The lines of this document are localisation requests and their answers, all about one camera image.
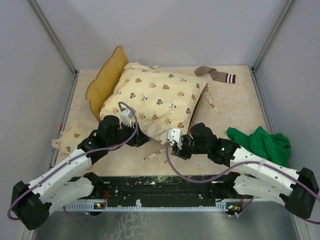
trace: brown sock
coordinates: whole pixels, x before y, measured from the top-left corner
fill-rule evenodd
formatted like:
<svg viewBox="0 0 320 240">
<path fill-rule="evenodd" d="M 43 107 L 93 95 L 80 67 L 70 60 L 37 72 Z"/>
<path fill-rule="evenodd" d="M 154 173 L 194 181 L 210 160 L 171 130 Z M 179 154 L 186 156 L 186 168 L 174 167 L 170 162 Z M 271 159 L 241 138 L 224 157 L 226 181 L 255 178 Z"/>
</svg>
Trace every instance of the brown sock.
<svg viewBox="0 0 320 240">
<path fill-rule="evenodd" d="M 217 69 L 213 67 L 200 66 L 196 70 L 194 70 L 194 73 L 198 77 L 202 77 L 205 74 L 210 74 L 212 80 L 218 81 L 221 83 L 228 83 L 228 84 L 236 83 L 236 75 L 217 71 Z"/>
</svg>

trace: white plastic bracket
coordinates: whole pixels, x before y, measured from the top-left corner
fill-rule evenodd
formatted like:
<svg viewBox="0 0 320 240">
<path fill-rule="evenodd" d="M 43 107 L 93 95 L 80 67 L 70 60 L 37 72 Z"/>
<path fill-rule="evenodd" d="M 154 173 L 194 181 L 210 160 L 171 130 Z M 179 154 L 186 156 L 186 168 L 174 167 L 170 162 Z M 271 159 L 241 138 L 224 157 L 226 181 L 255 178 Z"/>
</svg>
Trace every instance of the white plastic bracket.
<svg viewBox="0 0 320 240">
<path fill-rule="evenodd" d="M 181 140 L 182 132 L 180 128 L 170 128 L 168 130 L 167 139 L 169 140 L 169 143 L 171 146 L 173 146 L 175 143 L 177 147 L 181 150 L 182 148 L 182 140 Z"/>
<path fill-rule="evenodd" d="M 77 199 L 89 196 L 94 189 L 91 181 L 85 177 L 77 181 L 65 183 L 57 192 L 50 197 L 49 202 L 52 204 L 49 208 L 51 215 L 56 210 L 62 208 Z"/>
<path fill-rule="evenodd" d="M 258 178 L 241 174 L 235 179 L 233 188 L 240 195 L 251 195 L 276 202 L 282 206 L 285 205 L 285 202 L 279 197 L 281 192 Z"/>
<path fill-rule="evenodd" d="M 74 150 L 66 159 L 57 164 L 55 167 L 51 168 L 42 176 L 29 182 L 30 187 L 33 187 L 34 185 L 39 185 L 39 182 L 42 181 L 46 176 L 51 174 L 61 165 L 67 164 L 58 172 L 56 172 L 53 176 L 51 176 L 47 181 L 45 181 L 39 187 L 32 191 L 34 194 L 40 194 L 39 199 L 42 203 L 50 202 L 51 196 L 53 196 L 55 192 L 57 192 L 63 184 L 66 184 L 67 181 L 69 181 L 77 173 L 89 168 L 92 165 L 91 159 L 86 157 L 85 155 L 79 157 L 78 159 L 72 162 L 69 162 L 72 158 L 83 153 L 84 151 L 81 149 Z"/>
<path fill-rule="evenodd" d="M 234 154 L 234 159 L 230 160 L 230 167 L 238 163 L 245 163 L 249 161 L 257 162 L 258 164 L 247 163 L 241 166 L 238 166 L 237 171 L 241 171 L 247 174 L 250 174 L 258 179 L 263 180 L 267 184 L 272 187 L 277 188 L 277 190 L 289 196 L 292 192 L 291 184 L 295 185 L 296 183 L 287 177 L 283 176 L 281 173 L 274 171 L 266 166 L 266 164 L 279 169 L 280 171 L 290 175 L 294 179 L 298 179 L 299 175 L 297 174 L 297 170 L 286 168 L 284 166 L 277 165 L 271 161 L 263 159 L 257 155 L 246 150 L 244 147 L 238 148 Z"/>
<path fill-rule="evenodd" d="M 120 113 L 120 121 L 121 123 L 123 123 L 124 125 L 132 128 L 132 121 L 131 118 L 134 115 L 132 114 L 132 112 L 129 110 L 129 108 L 125 108 L 124 110 L 121 111 Z"/>
</svg>

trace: black clamp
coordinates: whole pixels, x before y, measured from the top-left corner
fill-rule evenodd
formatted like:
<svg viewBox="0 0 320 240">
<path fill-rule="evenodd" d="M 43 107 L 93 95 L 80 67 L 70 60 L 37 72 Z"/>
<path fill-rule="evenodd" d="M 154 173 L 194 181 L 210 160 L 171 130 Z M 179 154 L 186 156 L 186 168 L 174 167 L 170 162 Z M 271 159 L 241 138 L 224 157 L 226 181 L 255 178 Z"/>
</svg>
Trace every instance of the black clamp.
<svg viewBox="0 0 320 240">
<path fill-rule="evenodd" d="M 115 145 L 119 145 L 127 140 L 135 131 L 135 123 L 133 127 L 120 124 L 119 118 L 113 115 L 105 116 L 99 123 L 96 130 L 93 130 L 89 137 L 84 139 L 79 145 L 78 149 L 82 149 L 84 152 L 90 150 L 107 148 Z M 138 127 L 137 133 L 134 137 L 127 142 L 127 145 L 131 147 L 140 147 L 143 144 L 149 142 L 151 139 L 145 135 L 140 127 Z M 108 150 L 93 152 L 87 155 L 91 158 L 92 164 L 108 154 Z"/>
<path fill-rule="evenodd" d="M 29 185 L 20 181 L 12 190 L 11 204 L 24 192 L 29 190 Z M 25 195 L 12 209 L 28 230 L 34 230 L 42 225 L 49 217 L 51 202 L 42 203 L 40 194 L 32 191 Z"/>
<path fill-rule="evenodd" d="M 228 139 L 217 138 L 209 127 L 202 122 L 190 129 L 190 135 L 182 135 L 182 147 L 177 144 L 172 147 L 172 155 L 184 160 L 190 159 L 192 154 L 207 154 L 207 157 L 216 164 L 230 167 L 230 160 L 240 145 Z"/>
</svg>

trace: pillow with bear print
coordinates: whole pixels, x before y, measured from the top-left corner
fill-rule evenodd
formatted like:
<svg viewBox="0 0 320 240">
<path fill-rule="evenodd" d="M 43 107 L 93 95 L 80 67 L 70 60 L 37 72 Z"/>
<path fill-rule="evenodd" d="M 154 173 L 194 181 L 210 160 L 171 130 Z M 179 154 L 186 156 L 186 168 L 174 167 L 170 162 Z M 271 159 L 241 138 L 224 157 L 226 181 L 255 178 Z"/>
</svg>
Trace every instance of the pillow with bear print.
<svg viewBox="0 0 320 240">
<path fill-rule="evenodd" d="M 124 66 L 113 94 L 102 104 L 100 119 L 107 115 L 120 118 L 118 102 L 125 102 L 136 111 L 141 131 L 165 144 L 168 129 L 180 128 L 187 134 L 206 84 L 201 77 L 130 62 Z"/>
<path fill-rule="evenodd" d="M 67 130 L 61 132 L 61 137 L 51 141 L 51 145 L 61 153 L 70 154 L 90 133 L 80 122 L 73 121 Z"/>
</svg>

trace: striped sock cuff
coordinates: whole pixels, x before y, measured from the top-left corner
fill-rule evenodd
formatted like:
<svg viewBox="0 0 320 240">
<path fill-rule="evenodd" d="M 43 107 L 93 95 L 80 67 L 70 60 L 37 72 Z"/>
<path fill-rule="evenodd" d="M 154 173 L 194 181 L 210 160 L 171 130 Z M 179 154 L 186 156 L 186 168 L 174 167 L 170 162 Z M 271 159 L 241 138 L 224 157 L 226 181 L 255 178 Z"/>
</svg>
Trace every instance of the striped sock cuff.
<svg viewBox="0 0 320 240">
<path fill-rule="evenodd" d="M 236 83 L 236 75 L 227 74 L 225 76 L 225 82 L 228 84 L 235 84 Z"/>
</svg>

